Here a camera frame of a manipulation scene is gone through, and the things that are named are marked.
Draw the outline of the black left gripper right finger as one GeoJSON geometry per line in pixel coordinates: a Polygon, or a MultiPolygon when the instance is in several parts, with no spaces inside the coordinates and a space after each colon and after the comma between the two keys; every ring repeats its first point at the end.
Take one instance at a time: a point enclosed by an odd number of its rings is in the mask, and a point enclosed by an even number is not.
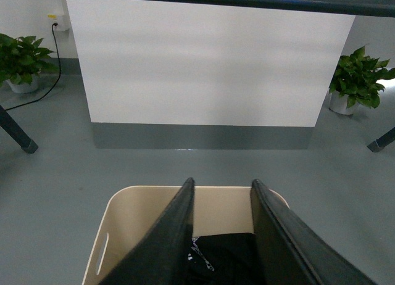
{"type": "Polygon", "coordinates": [[[251,186],[251,210],[267,284],[373,284],[308,227],[260,180],[251,186]]]}

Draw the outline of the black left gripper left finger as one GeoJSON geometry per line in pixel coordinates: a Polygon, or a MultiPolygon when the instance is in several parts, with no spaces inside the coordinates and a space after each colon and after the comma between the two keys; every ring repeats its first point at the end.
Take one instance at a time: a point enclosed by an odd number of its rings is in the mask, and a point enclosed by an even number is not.
{"type": "Polygon", "coordinates": [[[184,284],[193,237],[195,180],[190,177],[137,245],[100,284],[184,284]]]}

